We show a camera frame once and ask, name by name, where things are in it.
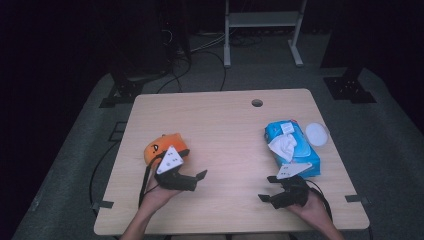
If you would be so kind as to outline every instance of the hand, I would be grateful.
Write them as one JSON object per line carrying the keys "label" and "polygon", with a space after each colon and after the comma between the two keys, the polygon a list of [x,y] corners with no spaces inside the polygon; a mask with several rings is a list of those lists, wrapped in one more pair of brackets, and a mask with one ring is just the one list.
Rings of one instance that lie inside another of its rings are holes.
{"label": "hand", "polygon": [[140,208],[134,216],[131,223],[128,225],[124,234],[120,238],[122,239],[143,239],[144,232],[147,228],[147,224],[152,218],[153,214],[175,195],[179,194],[180,190],[168,190],[159,186],[154,176],[156,169],[152,171],[149,182],[147,183],[147,191],[144,195],[143,201],[141,202]]}
{"label": "hand", "polygon": [[308,201],[305,206],[297,204],[286,207],[289,211],[293,212],[314,229],[320,231],[327,239],[342,240],[343,235],[336,229],[327,211],[325,210],[324,203],[312,191],[308,193]]}

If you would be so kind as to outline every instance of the tissue box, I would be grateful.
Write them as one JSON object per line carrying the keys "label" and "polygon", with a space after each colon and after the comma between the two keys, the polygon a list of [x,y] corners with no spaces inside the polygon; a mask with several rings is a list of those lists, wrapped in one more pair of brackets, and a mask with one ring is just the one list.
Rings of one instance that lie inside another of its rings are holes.
{"label": "tissue box", "polygon": [[[299,127],[299,124],[295,120],[284,120],[279,122],[274,122],[268,124],[265,128],[265,140],[269,144],[275,137],[283,134],[283,129],[281,128],[281,124],[284,123],[292,123],[294,132],[292,133],[293,137],[297,142],[297,146],[294,148],[293,161],[291,163],[311,163],[312,167],[306,169],[302,173],[298,175],[307,178],[312,176],[318,176],[321,174],[320,165],[321,161],[318,154],[315,150],[309,145],[306,141],[305,136],[303,135],[302,130]],[[274,154],[275,161],[277,162],[278,168],[281,168],[282,164],[290,164],[290,162],[286,161],[284,158]]]}

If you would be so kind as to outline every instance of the wooden table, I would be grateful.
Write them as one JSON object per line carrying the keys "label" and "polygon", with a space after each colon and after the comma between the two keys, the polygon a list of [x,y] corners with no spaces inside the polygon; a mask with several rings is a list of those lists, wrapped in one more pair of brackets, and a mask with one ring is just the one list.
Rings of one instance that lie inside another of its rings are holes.
{"label": "wooden table", "polygon": [[[263,105],[255,107],[252,101]],[[190,148],[182,174],[205,169],[194,192],[173,198],[151,219],[146,234],[295,232],[310,230],[285,209],[275,210],[257,194],[276,194],[278,184],[267,177],[278,172],[264,140],[270,122],[295,119],[306,125],[324,120],[307,89],[140,95],[104,195],[113,207],[101,208],[94,231],[120,235],[137,211],[145,172],[144,148],[162,134],[181,133]],[[321,157],[321,175],[311,178],[329,201],[341,230],[365,229],[368,217],[359,202],[348,203],[356,191],[333,140],[314,148]]]}

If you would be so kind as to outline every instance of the gray carpet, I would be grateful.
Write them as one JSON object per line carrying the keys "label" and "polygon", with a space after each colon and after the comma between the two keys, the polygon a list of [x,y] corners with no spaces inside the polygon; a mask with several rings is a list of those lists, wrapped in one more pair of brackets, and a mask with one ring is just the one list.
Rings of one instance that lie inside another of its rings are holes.
{"label": "gray carpet", "polygon": [[[352,104],[333,100],[323,77],[340,76],[344,69],[320,69],[329,35],[299,38],[305,62],[297,68],[287,46],[289,36],[263,37],[262,42],[232,48],[232,67],[227,69],[224,91],[307,88],[312,92],[339,154],[358,194],[367,197],[365,206],[374,239],[423,239],[421,213],[424,202],[424,138],[396,101],[384,82],[364,69],[363,87],[377,103]],[[193,37],[192,48],[211,39]],[[222,57],[222,46],[207,49]],[[175,73],[188,65],[176,61]],[[173,78],[168,75],[145,85],[143,94],[156,93]],[[219,91],[224,69],[212,54],[193,55],[190,71],[180,78],[183,92]],[[113,85],[110,75],[99,79],[46,176],[33,205],[22,220],[14,239],[113,239],[94,234],[92,196],[102,199],[119,144],[109,141],[115,124],[127,121],[131,104],[99,108]],[[171,82],[161,93],[180,91]],[[299,239],[322,239],[316,232],[294,233]],[[347,239],[369,239],[368,230],[344,232]],[[149,236],[147,239],[163,239]]]}

